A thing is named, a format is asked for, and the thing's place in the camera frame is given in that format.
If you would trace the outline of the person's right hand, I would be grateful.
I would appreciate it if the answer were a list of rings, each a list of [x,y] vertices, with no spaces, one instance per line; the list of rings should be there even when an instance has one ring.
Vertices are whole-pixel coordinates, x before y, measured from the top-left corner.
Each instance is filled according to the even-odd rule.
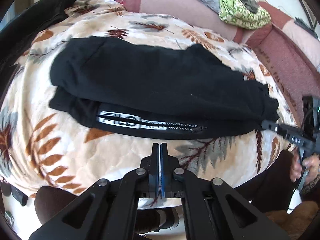
[[[299,155],[295,153],[292,158],[292,163],[290,166],[290,179],[294,183],[302,175],[303,169],[309,171],[306,176],[304,185],[310,184],[316,179],[319,173],[319,157],[316,154],[303,160],[302,164],[299,163]]]

